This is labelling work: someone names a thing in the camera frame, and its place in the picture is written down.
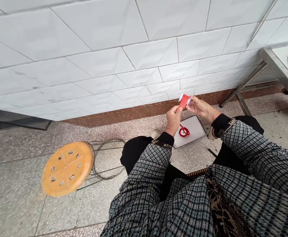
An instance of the sleeve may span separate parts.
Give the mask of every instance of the sleeve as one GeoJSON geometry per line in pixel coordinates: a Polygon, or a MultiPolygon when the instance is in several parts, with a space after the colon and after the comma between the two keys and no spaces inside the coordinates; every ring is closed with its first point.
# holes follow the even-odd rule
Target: sleeve
{"type": "MultiPolygon", "coordinates": [[[[174,143],[174,138],[165,132],[158,140],[170,145],[174,143]]],[[[109,221],[101,236],[132,236],[144,225],[149,225],[148,214],[159,203],[159,189],[170,156],[170,149],[155,144],[146,147],[120,193],[111,202],[109,221]]]]}
{"type": "Polygon", "coordinates": [[[239,120],[221,139],[256,179],[288,194],[288,149],[272,143],[239,120]]]}

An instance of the black pants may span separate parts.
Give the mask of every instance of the black pants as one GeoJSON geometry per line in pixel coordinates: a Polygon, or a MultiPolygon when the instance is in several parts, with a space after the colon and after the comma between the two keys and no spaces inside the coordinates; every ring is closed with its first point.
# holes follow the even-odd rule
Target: black pants
{"type": "MultiPolygon", "coordinates": [[[[248,124],[260,134],[264,133],[264,130],[255,118],[251,116],[236,116],[235,118],[248,124]]],[[[122,157],[120,161],[121,164],[125,167],[128,175],[130,174],[134,165],[140,158],[140,155],[143,153],[147,145],[151,143],[152,140],[152,137],[140,136],[132,138],[126,142],[123,147],[122,157]]],[[[244,174],[249,174],[248,168],[244,165],[244,163],[224,143],[222,143],[222,148],[213,163],[229,167],[244,174]]],[[[170,186],[174,179],[177,178],[190,180],[190,178],[185,173],[181,172],[179,169],[169,164],[166,169],[165,178],[160,189],[159,197],[161,201],[166,200],[170,190],[170,186]]]]}

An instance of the hand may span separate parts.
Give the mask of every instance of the hand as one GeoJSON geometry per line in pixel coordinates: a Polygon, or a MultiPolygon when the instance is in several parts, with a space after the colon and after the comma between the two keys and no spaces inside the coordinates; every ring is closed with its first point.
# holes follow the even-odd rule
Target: hand
{"type": "Polygon", "coordinates": [[[187,110],[193,112],[197,116],[205,118],[210,124],[221,114],[220,111],[213,108],[207,102],[199,100],[195,96],[190,96],[191,101],[186,105],[187,110]]]}
{"type": "Polygon", "coordinates": [[[183,107],[179,107],[179,105],[172,107],[167,113],[167,126],[165,132],[175,136],[179,124],[180,124],[180,116],[183,111],[183,107]]]}

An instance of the sneaker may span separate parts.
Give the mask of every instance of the sneaker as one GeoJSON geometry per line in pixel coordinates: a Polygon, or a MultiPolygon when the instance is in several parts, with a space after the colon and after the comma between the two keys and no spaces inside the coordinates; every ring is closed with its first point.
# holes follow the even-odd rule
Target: sneaker
{"type": "Polygon", "coordinates": [[[158,131],[157,129],[155,129],[155,130],[153,130],[153,131],[151,132],[151,137],[152,137],[153,139],[157,139],[160,135],[161,135],[161,133],[160,133],[160,131],[158,131]]]}
{"type": "Polygon", "coordinates": [[[215,139],[218,139],[218,138],[215,137],[215,135],[214,135],[214,129],[213,129],[213,127],[210,127],[210,131],[209,131],[207,137],[208,137],[208,139],[209,139],[210,141],[214,141],[215,139]]]}

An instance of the white cardboard box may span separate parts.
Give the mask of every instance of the white cardboard box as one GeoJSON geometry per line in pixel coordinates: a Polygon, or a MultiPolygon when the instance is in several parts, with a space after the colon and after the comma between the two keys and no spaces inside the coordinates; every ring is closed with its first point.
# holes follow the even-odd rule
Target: white cardboard box
{"type": "Polygon", "coordinates": [[[186,145],[187,143],[192,142],[207,134],[196,115],[182,120],[180,124],[189,130],[190,135],[185,137],[180,136],[179,130],[181,129],[181,126],[179,126],[174,137],[174,148],[186,145]]]}

